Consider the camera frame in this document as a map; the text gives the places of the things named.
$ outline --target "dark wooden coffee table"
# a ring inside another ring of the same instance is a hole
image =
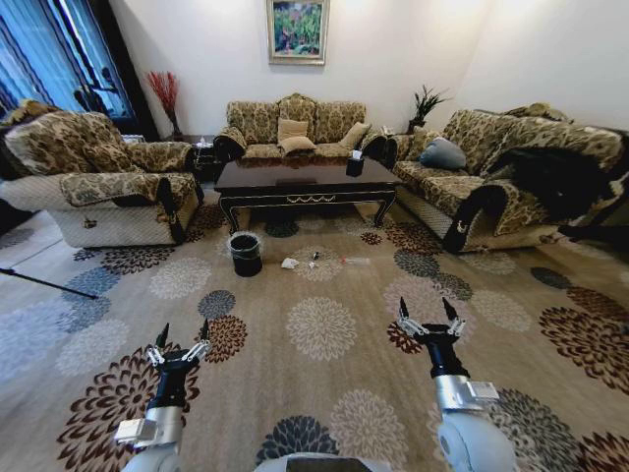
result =
[[[380,226],[384,214],[395,201],[395,186],[402,183],[379,162],[366,158],[358,177],[345,174],[347,159],[260,158],[228,163],[214,190],[218,204],[238,231],[234,208],[293,207],[302,205],[358,204],[380,202],[374,225]]]

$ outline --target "white wall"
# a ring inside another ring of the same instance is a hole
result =
[[[217,133],[229,100],[293,91],[359,100],[375,125],[406,129],[421,84],[454,96],[493,0],[331,0],[324,67],[269,65],[264,0],[112,0],[136,71],[169,70],[181,84],[180,127]],[[162,136],[170,126],[143,84]],[[442,127],[455,100],[429,125]]]
[[[629,129],[628,21],[627,0],[497,0],[457,101],[547,101],[578,122]]]

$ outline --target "gray pillow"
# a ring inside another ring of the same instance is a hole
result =
[[[420,154],[420,162],[426,167],[438,169],[462,169],[465,167],[465,153],[460,147],[445,138],[431,141]]]

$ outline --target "small object on floor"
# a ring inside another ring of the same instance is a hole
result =
[[[262,270],[259,256],[259,237],[249,231],[237,231],[228,240],[234,270],[241,277],[253,277]]]
[[[349,266],[369,266],[371,263],[370,258],[341,258],[341,264]]]
[[[299,265],[299,261],[291,258],[286,258],[282,261],[282,268],[295,268]]]

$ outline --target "picture frame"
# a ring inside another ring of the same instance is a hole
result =
[[[266,0],[269,64],[325,64],[329,0]]]

